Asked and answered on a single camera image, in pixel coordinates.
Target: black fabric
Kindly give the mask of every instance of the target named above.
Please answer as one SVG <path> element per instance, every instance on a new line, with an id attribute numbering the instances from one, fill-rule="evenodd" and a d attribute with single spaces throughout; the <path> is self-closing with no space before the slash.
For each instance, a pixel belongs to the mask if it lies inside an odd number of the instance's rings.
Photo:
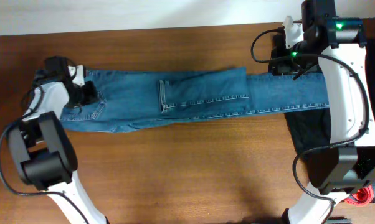
<path id="1" fill-rule="evenodd" d="M 366 46 L 366 79 L 375 119 L 375 40 Z M 297 153 L 329 144 L 331 122 L 329 109 L 285 113 L 288 128 Z"/>

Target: green light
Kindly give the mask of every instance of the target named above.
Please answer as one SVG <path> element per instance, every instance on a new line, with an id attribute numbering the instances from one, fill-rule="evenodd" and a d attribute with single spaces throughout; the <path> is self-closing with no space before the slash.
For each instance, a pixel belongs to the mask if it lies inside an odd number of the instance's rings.
<path id="1" fill-rule="evenodd" d="M 344 24 L 342 24 L 342 23 L 336 23 L 337 29 L 342 29 L 343 26 L 344 26 Z"/>

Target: wooden table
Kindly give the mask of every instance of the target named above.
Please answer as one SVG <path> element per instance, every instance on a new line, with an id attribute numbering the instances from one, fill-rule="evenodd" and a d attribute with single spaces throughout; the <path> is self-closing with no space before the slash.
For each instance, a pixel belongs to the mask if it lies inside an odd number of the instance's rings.
<path id="1" fill-rule="evenodd" d="M 91 68 L 146 71 L 267 71 L 250 58 L 262 31 L 280 24 L 123 30 L 0 37 L 0 133 L 22 114 L 19 101 L 43 60 L 64 55 Z M 375 37 L 375 21 L 367 21 Z M 270 36 L 256 45 L 268 58 Z M 81 181 L 111 223 L 225 223 L 279 217 L 302 191 L 282 114 L 175 124 L 127 134 L 68 132 Z M 21 184 L 7 150 L 6 177 Z M 299 166 L 304 181 L 306 174 Z M 375 223 L 375 205 L 338 205 L 333 216 Z M 47 197 L 17 197 L 0 183 L 0 223 L 67 223 Z"/>

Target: jeans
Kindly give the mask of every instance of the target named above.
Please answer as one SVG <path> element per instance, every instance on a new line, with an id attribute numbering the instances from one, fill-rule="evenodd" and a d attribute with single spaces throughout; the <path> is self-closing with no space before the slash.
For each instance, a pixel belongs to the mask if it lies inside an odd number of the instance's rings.
<path id="1" fill-rule="evenodd" d="M 99 101 L 63 110 L 60 121 L 74 131 L 125 133 L 173 123 L 209 121 L 328 108 L 321 73 L 247 75 L 221 72 L 122 72 L 87 70 L 85 81 Z"/>

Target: red cloth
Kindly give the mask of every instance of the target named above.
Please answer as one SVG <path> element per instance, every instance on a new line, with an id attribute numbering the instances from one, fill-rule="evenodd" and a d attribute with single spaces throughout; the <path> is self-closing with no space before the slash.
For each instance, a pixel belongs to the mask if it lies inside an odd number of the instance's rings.
<path id="1" fill-rule="evenodd" d="M 345 202 L 362 207 L 368 205 L 373 199 L 374 190 L 370 185 L 369 187 L 361 188 L 358 192 L 349 196 L 347 199 L 345 199 Z"/>

